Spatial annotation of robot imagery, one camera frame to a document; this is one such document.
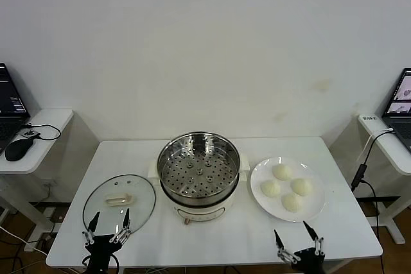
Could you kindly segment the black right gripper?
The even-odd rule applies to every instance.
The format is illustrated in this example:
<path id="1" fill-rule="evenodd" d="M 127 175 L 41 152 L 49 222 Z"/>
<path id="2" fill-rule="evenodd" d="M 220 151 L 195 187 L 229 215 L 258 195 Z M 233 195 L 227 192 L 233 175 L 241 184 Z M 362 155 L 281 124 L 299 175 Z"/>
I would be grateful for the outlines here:
<path id="1" fill-rule="evenodd" d="M 319 237 L 316 231 L 312 227 L 310 227 L 307 222 L 303 221 L 303 224 L 310 237 L 314 241 L 315 247 L 300 250 L 295 253 L 289 252 L 284 247 L 284 244 L 279 234 L 277 233 L 277 230 L 274 229 L 275 244 L 277 246 L 277 256 L 283 262 L 292 262 L 291 267 L 293 270 L 306 274 L 324 274 L 324 238 Z"/>

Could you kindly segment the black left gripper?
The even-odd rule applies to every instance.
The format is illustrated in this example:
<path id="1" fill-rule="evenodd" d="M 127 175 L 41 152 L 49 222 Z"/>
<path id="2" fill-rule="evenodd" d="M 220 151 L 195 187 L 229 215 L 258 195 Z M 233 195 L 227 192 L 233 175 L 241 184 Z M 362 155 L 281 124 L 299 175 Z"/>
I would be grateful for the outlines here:
<path id="1" fill-rule="evenodd" d="M 86 267 L 84 273 L 108 273 L 110 260 L 116 263 L 116 273 L 120 272 L 120 265 L 115 253 L 122 248 L 131 235 L 130 229 L 130 209 L 125 212 L 123 224 L 118 231 L 112 235 L 94 236 L 98 224 L 100 211 L 91 219 L 86 231 L 82 234 L 85 237 L 85 249 L 89 255 L 83 258 L 83 265 Z"/>

